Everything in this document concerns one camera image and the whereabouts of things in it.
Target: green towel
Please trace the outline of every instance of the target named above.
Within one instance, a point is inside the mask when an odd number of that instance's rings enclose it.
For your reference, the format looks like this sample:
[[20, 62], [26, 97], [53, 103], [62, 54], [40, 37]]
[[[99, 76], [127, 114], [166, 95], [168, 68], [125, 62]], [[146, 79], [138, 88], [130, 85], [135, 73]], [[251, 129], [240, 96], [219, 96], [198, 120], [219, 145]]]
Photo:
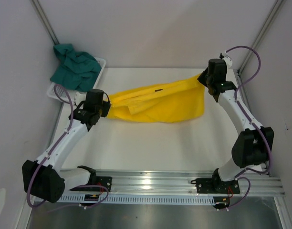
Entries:
[[72, 44], [55, 45], [54, 52], [61, 64], [51, 77], [52, 82], [80, 92], [93, 88], [101, 70], [93, 56], [87, 52], [76, 52]]

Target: metal floor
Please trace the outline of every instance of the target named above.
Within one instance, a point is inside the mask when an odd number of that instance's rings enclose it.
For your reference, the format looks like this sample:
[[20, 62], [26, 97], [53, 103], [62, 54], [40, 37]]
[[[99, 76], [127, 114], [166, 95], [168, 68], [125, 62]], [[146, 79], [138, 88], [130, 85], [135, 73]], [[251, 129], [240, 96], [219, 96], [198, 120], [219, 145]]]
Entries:
[[101, 204], [46, 211], [65, 205], [46, 203], [33, 210], [28, 229], [282, 229], [273, 198], [244, 200], [229, 212], [212, 206]]

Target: gray wall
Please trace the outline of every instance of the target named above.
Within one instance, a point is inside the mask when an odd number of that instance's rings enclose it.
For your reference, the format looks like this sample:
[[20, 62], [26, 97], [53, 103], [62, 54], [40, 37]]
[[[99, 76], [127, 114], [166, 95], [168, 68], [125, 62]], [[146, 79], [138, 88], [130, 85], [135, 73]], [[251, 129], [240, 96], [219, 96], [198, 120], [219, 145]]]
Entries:
[[21, 166], [46, 147], [60, 107], [45, 94], [57, 66], [52, 46], [28, 0], [0, 0], [0, 229], [16, 224], [25, 201]]
[[[258, 52], [262, 59], [259, 76], [247, 85], [253, 114], [275, 131], [273, 174], [280, 176], [292, 213], [292, 0], [287, 0]], [[257, 60], [243, 72], [250, 77]]]
[[[58, 39], [108, 67], [203, 68], [252, 45], [275, 0], [40, 0]], [[234, 54], [239, 68], [246, 50]]]

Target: yellow cloth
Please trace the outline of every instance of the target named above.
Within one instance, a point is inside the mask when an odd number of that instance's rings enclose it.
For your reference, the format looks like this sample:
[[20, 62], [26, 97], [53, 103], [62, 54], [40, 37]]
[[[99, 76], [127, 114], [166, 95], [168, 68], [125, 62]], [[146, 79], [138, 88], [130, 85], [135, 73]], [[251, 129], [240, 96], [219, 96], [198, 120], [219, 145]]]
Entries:
[[204, 86], [198, 76], [109, 95], [111, 108], [107, 118], [174, 123], [200, 117], [204, 113]]

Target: white table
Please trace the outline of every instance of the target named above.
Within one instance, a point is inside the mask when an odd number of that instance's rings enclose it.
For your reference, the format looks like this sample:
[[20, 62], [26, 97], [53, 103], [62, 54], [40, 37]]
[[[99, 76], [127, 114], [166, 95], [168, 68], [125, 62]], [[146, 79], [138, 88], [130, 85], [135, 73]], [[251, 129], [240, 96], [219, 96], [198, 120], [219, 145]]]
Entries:
[[[130, 88], [187, 79], [203, 69], [105, 69], [99, 89], [114, 94]], [[232, 70], [227, 80], [236, 84]], [[226, 112], [205, 92], [205, 113], [194, 120], [131, 123], [101, 118], [67, 157], [63, 168], [144, 171], [209, 171], [231, 158], [237, 132]], [[66, 125], [63, 106], [55, 140]]]

